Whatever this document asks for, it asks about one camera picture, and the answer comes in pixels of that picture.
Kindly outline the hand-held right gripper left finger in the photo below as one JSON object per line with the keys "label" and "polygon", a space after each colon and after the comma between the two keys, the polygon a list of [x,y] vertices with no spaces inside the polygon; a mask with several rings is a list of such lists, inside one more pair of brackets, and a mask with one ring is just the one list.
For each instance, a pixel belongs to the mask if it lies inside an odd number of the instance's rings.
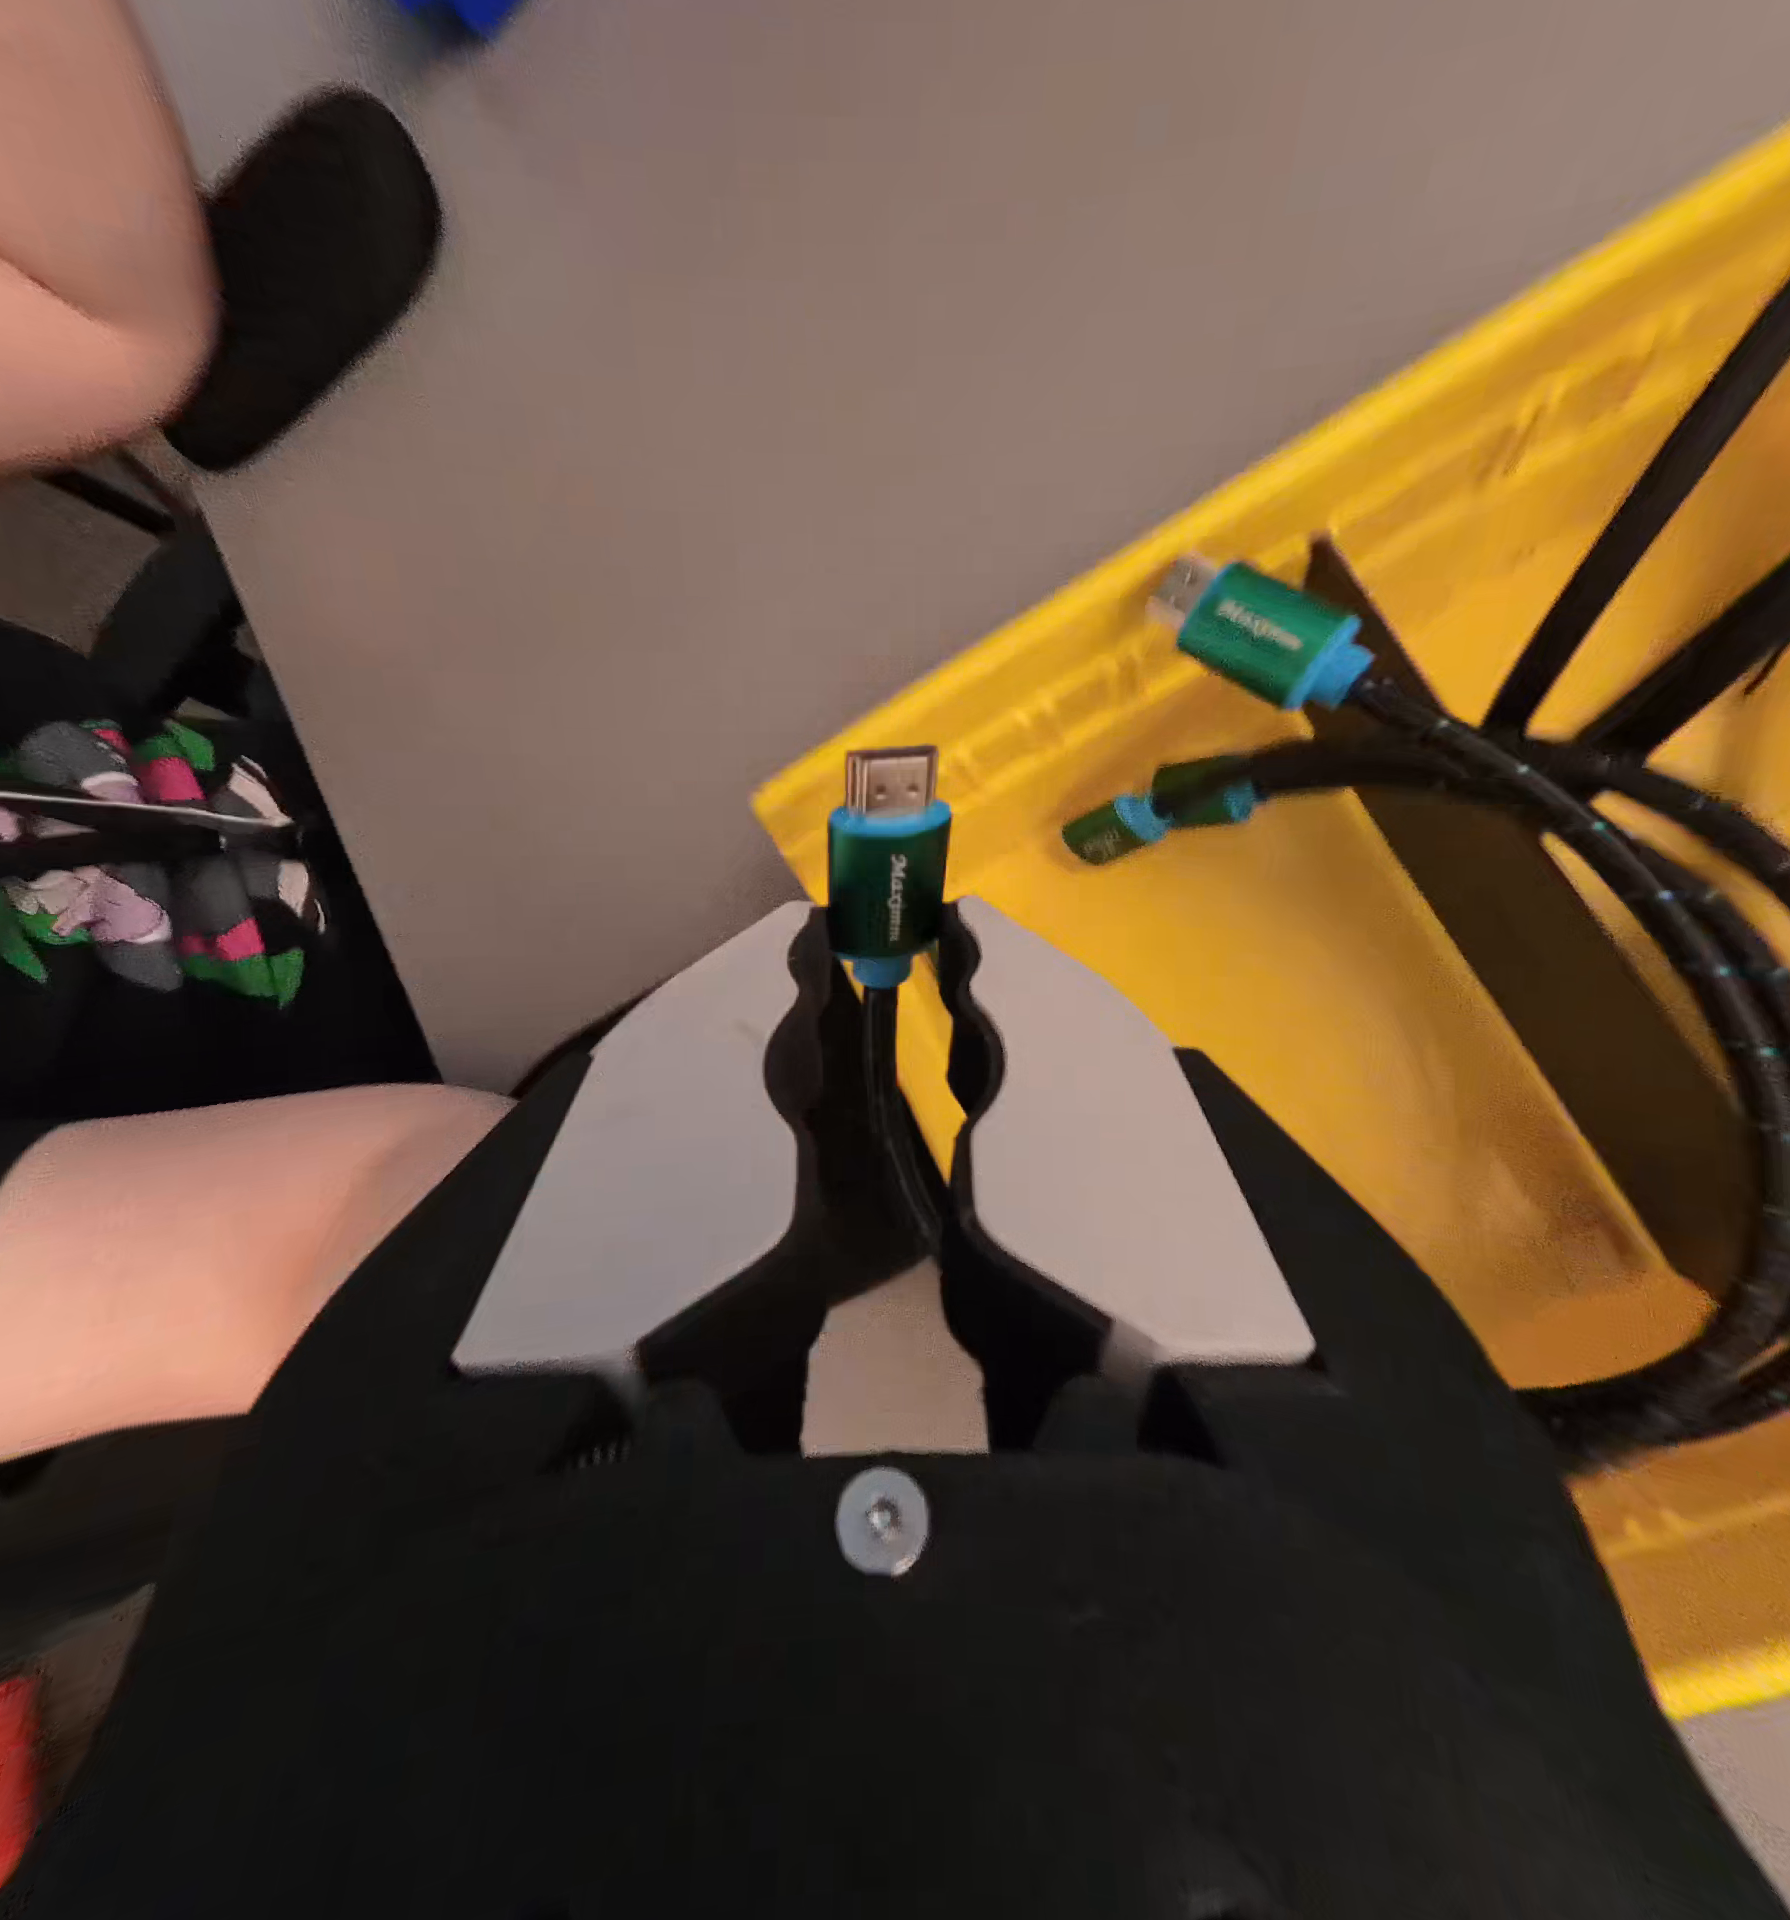
{"label": "hand-held right gripper left finger", "polygon": [[462,1380],[701,1385],[757,1454],[797,1454],[830,1316],[814,1118],[826,913],[776,907],[587,1057],[452,1350]]}

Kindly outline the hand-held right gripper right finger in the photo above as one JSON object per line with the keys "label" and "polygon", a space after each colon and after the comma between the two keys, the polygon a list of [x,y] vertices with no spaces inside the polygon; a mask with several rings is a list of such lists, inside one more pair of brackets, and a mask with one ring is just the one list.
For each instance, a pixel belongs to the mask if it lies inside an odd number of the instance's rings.
{"label": "hand-held right gripper right finger", "polygon": [[1174,1371],[1305,1368],[1316,1339],[1176,1043],[1003,907],[945,913],[961,1128],[940,1301],[989,1441],[1026,1449],[1075,1380],[1141,1419]]}

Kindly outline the yellow plastic bin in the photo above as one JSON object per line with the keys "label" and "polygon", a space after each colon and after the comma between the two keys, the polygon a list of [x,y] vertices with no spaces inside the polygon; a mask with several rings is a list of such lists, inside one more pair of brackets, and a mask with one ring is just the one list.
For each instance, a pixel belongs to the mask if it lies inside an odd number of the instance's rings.
{"label": "yellow plastic bin", "polygon": [[[1103,866],[1060,832],[1159,787],[1172,761],[1265,760],[1308,736],[1355,761],[1385,736],[1354,712],[1278,714],[1182,655],[1145,603],[1190,554],[1358,610],[1381,679],[1484,723],[1789,275],[1790,126],[781,770],[756,799],[765,833],[822,893],[842,751],[881,733],[938,743],[953,892],[1226,1068],[1432,1272],[1509,1380],[1562,1389],[1678,1349],[1729,1291],[1668,1267],[1359,790],[1269,799],[1248,825],[1186,827]],[[1526,733],[1520,760],[1577,741],[1790,849],[1790,365]],[[1670,962],[1555,847],[1694,1025]]]}

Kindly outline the person's left forearm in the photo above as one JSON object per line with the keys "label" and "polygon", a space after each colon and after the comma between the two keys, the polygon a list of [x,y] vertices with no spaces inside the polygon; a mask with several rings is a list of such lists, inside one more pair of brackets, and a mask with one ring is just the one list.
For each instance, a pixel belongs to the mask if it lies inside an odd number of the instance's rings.
{"label": "person's left forearm", "polygon": [[0,3],[0,479],[160,426],[217,313],[185,134],[132,7]]}

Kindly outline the person's bare leg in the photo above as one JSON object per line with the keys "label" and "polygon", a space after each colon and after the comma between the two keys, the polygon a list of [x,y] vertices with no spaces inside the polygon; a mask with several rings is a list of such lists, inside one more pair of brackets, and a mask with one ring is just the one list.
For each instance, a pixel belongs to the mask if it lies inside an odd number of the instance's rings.
{"label": "person's bare leg", "polygon": [[0,1462],[247,1410],[512,1110],[375,1085],[0,1142]]}

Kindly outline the person's colourful printed pants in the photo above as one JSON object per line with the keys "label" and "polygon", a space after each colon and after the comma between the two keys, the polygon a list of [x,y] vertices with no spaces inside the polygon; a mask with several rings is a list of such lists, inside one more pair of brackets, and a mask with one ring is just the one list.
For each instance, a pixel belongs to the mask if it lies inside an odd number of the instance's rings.
{"label": "person's colourful printed pants", "polygon": [[0,1124],[436,1079],[280,707],[153,712],[0,621]]}

